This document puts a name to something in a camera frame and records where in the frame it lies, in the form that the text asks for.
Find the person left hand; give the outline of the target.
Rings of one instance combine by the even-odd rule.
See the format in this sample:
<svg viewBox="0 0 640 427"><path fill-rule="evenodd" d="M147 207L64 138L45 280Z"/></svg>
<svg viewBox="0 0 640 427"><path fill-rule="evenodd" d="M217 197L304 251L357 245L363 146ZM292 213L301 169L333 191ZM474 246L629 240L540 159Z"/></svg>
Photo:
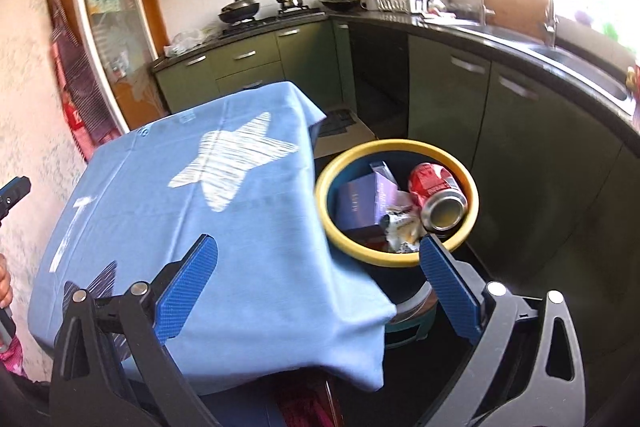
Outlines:
<svg viewBox="0 0 640 427"><path fill-rule="evenodd" d="M6 309L13 300L13 288L8 260L0 255L0 308Z"/></svg>

